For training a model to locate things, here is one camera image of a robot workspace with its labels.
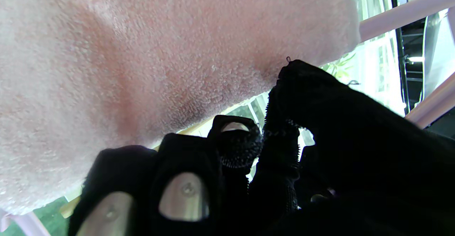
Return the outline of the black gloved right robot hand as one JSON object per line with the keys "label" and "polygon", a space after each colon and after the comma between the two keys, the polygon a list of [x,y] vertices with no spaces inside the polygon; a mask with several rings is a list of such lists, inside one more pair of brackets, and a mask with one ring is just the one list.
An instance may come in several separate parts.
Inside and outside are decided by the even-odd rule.
{"label": "black gloved right robot hand", "polygon": [[103,150],[69,236],[453,236],[454,140],[322,69],[289,61],[262,130]]}

